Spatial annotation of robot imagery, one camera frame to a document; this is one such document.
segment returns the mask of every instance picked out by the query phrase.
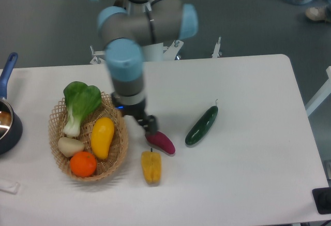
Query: cable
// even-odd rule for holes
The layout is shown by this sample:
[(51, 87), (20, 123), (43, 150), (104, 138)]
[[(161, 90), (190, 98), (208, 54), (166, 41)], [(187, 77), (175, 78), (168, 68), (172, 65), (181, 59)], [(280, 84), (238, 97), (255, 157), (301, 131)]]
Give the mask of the cable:
[(326, 221), (325, 223), (321, 224), (320, 226), (326, 226), (327, 224), (329, 224), (331, 222), (331, 220)]

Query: yellow bell pepper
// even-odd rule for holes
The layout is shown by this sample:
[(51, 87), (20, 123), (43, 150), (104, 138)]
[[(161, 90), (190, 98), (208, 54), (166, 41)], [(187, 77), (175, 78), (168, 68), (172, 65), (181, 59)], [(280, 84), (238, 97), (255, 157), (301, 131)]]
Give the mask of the yellow bell pepper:
[(145, 151), (141, 154), (141, 167), (143, 169), (144, 177), (147, 183), (157, 183), (161, 179), (161, 156), (159, 153)]
[(105, 160), (108, 158), (114, 131), (114, 123), (108, 117), (102, 117), (95, 122), (91, 135), (91, 148), (99, 159)]

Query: gray floor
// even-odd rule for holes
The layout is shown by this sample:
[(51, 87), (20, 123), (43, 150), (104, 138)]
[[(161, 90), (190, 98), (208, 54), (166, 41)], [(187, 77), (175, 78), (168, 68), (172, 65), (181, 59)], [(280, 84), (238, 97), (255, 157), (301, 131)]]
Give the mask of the gray floor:
[[(0, 68), (10, 52), (17, 67), (81, 65), (89, 45), (102, 50), (96, 18), (113, 0), (0, 0)], [(208, 58), (219, 36), (225, 57), (285, 54), (292, 62), (304, 103), (327, 80), (331, 66), (331, 24), (304, 16), (323, 0), (294, 6), (282, 0), (184, 0), (195, 5), (198, 34), (185, 40), (183, 58)], [(310, 116), (321, 159), (331, 159), (331, 96)]]

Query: cooking pot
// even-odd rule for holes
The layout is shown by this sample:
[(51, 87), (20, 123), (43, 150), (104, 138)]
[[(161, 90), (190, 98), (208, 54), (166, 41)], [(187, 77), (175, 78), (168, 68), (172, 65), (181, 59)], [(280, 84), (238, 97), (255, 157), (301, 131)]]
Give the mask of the cooking pot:
[(11, 150), (20, 140), (23, 126), (7, 102), (7, 84), (18, 59), (17, 53), (11, 53), (0, 76), (0, 154)]

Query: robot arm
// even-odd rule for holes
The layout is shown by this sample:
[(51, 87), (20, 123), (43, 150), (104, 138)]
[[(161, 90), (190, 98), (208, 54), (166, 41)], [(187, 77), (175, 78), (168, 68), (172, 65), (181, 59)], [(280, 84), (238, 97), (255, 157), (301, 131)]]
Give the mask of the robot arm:
[(104, 42), (106, 63), (115, 92), (114, 105), (132, 115), (146, 133), (158, 130), (156, 118), (145, 112), (141, 46), (185, 39), (198, 31), (197, 13), (182, 0), (129, 0), (151, 4), (151, 11), (128, 15), (124, 8), (108, 7), (98, 17), (98, 32)]

